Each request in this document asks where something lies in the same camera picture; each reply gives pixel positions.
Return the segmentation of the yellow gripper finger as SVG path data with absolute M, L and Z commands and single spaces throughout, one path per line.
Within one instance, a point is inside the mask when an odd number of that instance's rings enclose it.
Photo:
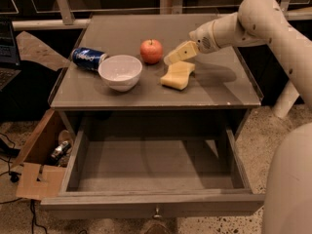
M 187 60 L 195 57 L 199 53 L 197 44 L 193 41 L 185 41 L 178 45 L 174 50 L 170 51 L 164 57 L 164 63 L 171 65 L 176 62 Z

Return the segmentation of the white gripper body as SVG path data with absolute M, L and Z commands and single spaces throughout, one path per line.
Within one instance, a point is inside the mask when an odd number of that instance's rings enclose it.
M 214 37 L 214 24 L 215 21 L 212 20 L 189 32 L 190 39 L 197 44 L 202 54 L 210 54 L 219 50 Z

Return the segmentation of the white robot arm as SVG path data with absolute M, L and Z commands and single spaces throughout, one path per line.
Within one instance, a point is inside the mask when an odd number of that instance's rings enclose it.
M 265 44 L 312 107 L 312 43 L 293 28 L 276 0 L 243 0 L 239 10 L 202 24 L 164 57 L 167 65 L 228 46 Z M 264 200 L 262 234 L 312 234 L 312 124 L 290 132 L 275 150 Z

